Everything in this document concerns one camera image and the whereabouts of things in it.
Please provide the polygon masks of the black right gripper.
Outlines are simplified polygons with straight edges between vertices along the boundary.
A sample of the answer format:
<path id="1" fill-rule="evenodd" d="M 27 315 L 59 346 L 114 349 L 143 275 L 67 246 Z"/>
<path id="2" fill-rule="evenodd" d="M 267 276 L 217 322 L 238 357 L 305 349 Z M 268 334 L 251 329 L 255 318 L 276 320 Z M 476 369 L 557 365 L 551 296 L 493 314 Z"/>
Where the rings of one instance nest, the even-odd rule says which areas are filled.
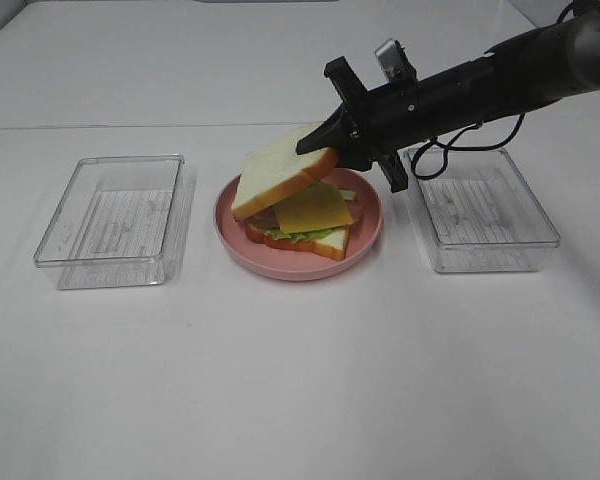
<path id="1" fill-rule="evenodd" d="M 367 171 L 376 163 L 393 193 L 405 190 L 408 174 L 398 151 L 406 145 L 407 121 L 416 113 L 417 82 L 387 82 L 368 90 L 344 57 L 330 61 L 324 75 L 342 103 L 297 142 L 296 153 L 333 148 L 339 154 L 339 167 Z"/>

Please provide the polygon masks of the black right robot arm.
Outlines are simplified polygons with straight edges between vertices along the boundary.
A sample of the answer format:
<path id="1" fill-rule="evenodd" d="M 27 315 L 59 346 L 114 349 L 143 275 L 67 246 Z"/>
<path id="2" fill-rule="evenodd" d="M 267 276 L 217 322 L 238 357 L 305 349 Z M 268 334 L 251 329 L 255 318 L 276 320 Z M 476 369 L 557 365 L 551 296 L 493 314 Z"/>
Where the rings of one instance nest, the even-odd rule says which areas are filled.
<path id="1" fill-rule="evenodd" d="M 399 150 L 473 124 L 531 112 L 565 97 L 600 90 L 600 1 L 576 1 L 573 18 L 536 28 L 446 71 L 419 79 L 403 46 L 375 52 L 387 79 L 367 89 L 346 59 L 324 70 L 342 103 L 298 141 L 305 154 L 335 149 L 338 165 L 378 163 L 392 191 L 408 187 Z"/>

